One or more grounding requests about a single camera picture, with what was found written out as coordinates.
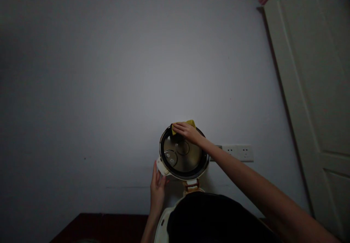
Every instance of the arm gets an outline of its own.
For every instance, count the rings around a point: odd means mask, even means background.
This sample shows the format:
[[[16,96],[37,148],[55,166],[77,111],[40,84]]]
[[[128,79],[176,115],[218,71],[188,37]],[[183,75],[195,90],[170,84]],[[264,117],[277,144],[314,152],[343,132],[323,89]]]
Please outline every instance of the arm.
[[[174,131],[206,151],[232,182],[272,222],[284,242],[339,242],[293,200],[247,165],[212,144],[192,126],[174,124]]]
[[[145,231],[141,239],[141,243],[151,243],[154,241],[158,221],[162,214],[164,204],[164,187],[169,183],[166,177],[160,177],[160,172],[157,171],[156,161],[153,165],[153,176],[151,181],[151,210],[148,215]]]

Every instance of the white door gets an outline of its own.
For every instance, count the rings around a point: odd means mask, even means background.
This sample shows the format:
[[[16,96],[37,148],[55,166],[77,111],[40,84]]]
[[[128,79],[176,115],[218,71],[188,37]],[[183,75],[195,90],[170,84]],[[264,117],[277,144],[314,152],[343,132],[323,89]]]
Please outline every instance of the white door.
[[[264,9],[315,218],[350,242],[350,0]]]

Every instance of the forearm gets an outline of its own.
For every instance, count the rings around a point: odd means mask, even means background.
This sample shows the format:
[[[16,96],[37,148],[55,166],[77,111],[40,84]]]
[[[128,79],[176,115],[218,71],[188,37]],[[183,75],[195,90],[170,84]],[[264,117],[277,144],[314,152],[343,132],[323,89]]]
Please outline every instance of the forearm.
[[[145,230],[143,232],[143,236],[141,239],[141,243],[153,243],[154,237],[157,230],[157,225],[159,222],[160,213],[150,212]]]
[[[202,139],[199,146],[222,168],[234,184],[270,219],[285,242],[332,241],[335,238],[293,200],[260,174],[224,150]]]

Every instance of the hand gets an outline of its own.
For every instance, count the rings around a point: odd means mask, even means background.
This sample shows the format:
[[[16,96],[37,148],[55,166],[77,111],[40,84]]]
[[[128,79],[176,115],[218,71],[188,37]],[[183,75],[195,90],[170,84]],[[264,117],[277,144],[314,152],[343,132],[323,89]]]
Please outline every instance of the hand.
[[[191,126],[185,122],[174,123],[173,129],[176,133],[182,135],[184,138],[186,138],[192,144],[195,144],[197,146],[199,146],[199,143],[201,142],[201,140],[205,139],[205,137],[202,136],[197,131],[197,129],[195,129],[193,126]]]
[[[157,164],[154,161],[153,176],[151,181],[151,212],[150,214],[160,215],[163,209],[165,191],[164,187],[169,183],[166,177],[160,177],[160,172],[157,171]]]

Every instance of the fingers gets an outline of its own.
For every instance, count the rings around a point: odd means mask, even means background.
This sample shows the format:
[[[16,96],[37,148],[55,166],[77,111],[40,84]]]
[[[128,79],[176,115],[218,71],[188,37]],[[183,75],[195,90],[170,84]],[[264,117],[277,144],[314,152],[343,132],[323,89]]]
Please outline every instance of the fingers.
[[[180,129],[181,131],[185,131],[185,127],[180,125],[180,123],[173,124],[174,128]]]
[[[186,123],[186,122],[178,122],[178,123],[175,123],[176,125],[180,125],[180,126],[182,126],[182,127],[184,127],[184,128],[187,128],[187,127],[189,127],[190,125],[188,124],[188,123]]]
[[[160,171],[158,170],[158,172],[157,172],[157,179],[156,179],[157,185],[159,185],[159,181],[160,181]]]
[[[177,128],[174,124],[173,124],[173,130],[178,134],[181,134],[181,135],[184,134],[184,132],[182,130],[180,130],[179,128]]]
[[[156,161],[154,161],[154,164],[153,164],[153,175],[152,175],[151,184],[157,184],[157,163],[156,163]]]
[[[165,187],[165,183],[166,183],[166,181],[167,181],[166,176],[163,176],[163,177],[160,179],[160,184],[159,184],[159,187],[164,188],[164,187]]]

